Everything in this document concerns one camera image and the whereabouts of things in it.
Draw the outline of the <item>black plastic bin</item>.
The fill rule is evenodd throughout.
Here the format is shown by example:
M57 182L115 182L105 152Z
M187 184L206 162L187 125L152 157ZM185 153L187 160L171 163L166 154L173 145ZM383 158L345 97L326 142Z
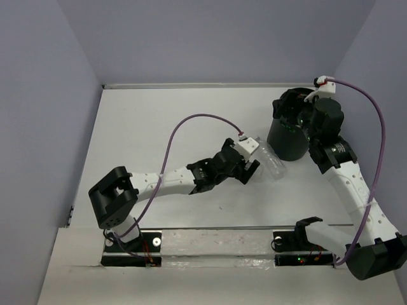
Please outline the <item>black plastic bin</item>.
M272 120L266 141L283 161L299 160L308 151L305 137L298 125L282 119Z

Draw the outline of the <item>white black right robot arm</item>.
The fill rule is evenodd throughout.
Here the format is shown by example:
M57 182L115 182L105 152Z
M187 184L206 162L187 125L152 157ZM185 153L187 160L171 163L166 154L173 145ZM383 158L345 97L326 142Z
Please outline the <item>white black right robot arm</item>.
M296 222L292 231L277 231L271 247L283 265L322 264L323 251L331 252L328 264L344 260L358 280L399 269L406 262L406 236L386 218L370 198L357 156L340 135L344 120L341 105L308 88L293 88L274 100L273 121L267 142L283 161L296 161L309 153L322 176L333 186L350 220L362 226L346 234L313 216Z

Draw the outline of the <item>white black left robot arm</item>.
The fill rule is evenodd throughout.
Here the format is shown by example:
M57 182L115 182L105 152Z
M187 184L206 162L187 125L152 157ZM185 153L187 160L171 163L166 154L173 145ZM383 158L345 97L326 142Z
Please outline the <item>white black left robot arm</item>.
M136 203L150 205L156 197L205 193L226 179L247 184L260 166L251 159L258 149L259 143L251 137L238 142L226 139L214 157L165 173L131 173L117 166L88 192L98 227L112 245L134 255L135 249L146 245L141 218L130 214Z

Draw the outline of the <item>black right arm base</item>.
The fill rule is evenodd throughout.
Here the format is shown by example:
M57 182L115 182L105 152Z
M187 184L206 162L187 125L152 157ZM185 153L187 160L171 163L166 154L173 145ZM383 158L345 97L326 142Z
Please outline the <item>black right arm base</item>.
M333 255L319 245L299 241L294 231L274 231L270 243L277 267L332 266Z

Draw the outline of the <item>large clear plastic bottle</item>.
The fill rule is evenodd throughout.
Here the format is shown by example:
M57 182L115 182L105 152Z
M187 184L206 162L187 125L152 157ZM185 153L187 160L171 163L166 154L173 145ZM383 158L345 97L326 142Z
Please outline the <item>large clear plastic bottle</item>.
M259 144L256 158L259 160L262 170L268 170L269 177L273 177L274 180L282 179L287 172L285 164L283 164L282 160L276 155L266 140L261 137L256 137L255 140Z

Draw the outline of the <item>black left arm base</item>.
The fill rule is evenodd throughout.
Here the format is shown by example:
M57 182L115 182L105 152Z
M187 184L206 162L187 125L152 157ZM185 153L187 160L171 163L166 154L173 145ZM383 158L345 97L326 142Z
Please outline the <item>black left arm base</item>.
M142 230L136 240L118 242L114 234L104 231L101 265L104 267L153 268L162 265L162 232Z

